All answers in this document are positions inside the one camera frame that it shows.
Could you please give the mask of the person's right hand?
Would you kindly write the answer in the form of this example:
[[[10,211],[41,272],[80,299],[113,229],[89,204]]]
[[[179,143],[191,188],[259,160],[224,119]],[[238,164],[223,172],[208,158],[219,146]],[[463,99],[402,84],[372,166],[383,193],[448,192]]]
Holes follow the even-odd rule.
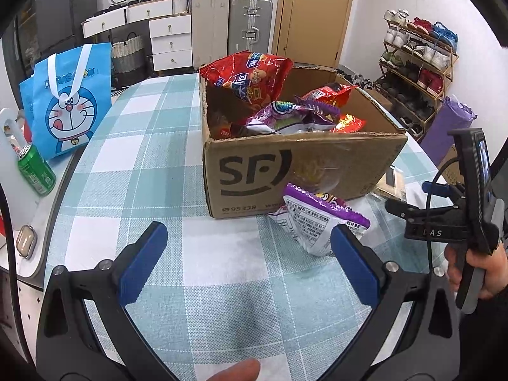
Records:
[[[447,276],[450,288],[453,292],[458,292],[462,280],[462,272],[456,266],[457,252],[449,244],[444,250],[444,257],[449,263]],[[502,242],[498,244],[497,249],[490,256],[474,250],[468,250],[466,261],[473,267],[485,270],[484,283],[479,292],[479,299],[493,298],[507,287],[507,254]]]

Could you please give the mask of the person's left hand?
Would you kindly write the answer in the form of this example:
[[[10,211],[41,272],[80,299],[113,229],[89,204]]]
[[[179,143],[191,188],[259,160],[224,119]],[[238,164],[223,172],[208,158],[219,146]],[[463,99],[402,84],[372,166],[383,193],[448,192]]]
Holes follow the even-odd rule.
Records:
[[[261,371],[257,359],[246,359],[211,376],[208,381],[256,381]]]

